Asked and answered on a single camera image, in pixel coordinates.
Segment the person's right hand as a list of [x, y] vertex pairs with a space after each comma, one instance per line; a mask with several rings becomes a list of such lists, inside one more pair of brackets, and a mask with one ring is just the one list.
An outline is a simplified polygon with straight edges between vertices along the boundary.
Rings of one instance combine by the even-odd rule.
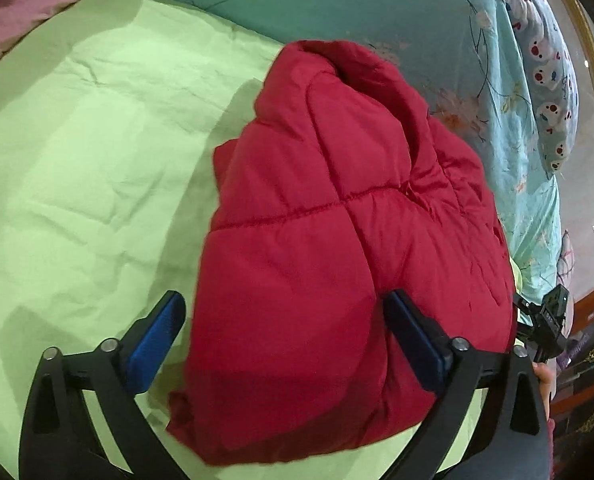
[[544, 406], [544, 413], [547, 419], [551, 418], [551, 399], [556, 386], [556, 373], [546, 363], [532, 363], [533, 373], [536, 375], [539, 384], [539, 393]]

